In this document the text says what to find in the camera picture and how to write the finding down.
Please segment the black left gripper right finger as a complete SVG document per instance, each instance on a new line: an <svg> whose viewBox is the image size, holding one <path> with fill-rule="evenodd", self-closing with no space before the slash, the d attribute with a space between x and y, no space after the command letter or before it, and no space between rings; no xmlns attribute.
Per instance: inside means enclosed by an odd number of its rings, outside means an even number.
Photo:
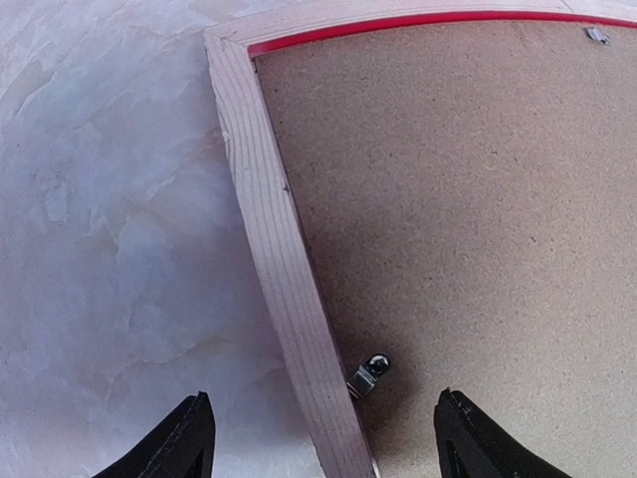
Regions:
<svg viewBox="0 0 637 478"><path fill-rule="evenodd" d="M444 478L568 478L513 439L459 390L441 392L434 428Z"/></svg>

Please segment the brown cardboard backing board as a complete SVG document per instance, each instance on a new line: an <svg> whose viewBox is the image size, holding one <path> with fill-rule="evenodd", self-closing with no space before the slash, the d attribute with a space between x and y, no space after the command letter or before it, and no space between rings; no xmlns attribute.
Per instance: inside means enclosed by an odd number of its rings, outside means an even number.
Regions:
<svg viewBox="0 0 637 478"><path fill-rule="evenodd" d="M636 32L488 21L259 57L258 77L385 477L439 473L459 389L574 477L636 473Z"/></svg>

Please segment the light wood picture frame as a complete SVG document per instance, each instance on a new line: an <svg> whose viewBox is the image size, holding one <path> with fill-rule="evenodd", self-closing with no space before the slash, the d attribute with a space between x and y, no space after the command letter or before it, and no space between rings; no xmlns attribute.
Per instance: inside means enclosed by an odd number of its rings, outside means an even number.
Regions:
<svg viewBox="0 0 637 478"><path fill-rule="evenodd" d="M253 61L290 46L427 23L636 23L617 1L314 1L208 29L204 43L225 149L272 324L318 461L328 477L378 468L348 395L294 198Z"/></svg>

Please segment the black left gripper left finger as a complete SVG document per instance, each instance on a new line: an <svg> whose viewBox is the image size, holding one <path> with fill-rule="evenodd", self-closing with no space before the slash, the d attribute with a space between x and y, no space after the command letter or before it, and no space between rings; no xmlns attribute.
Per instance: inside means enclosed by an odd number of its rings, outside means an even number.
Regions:
<svg viewBox="0 0 637 478"><path fill-rule="evenodd" d="M216 426L205 392L184 398L125 455L96 478L212 476Z"/></svg>

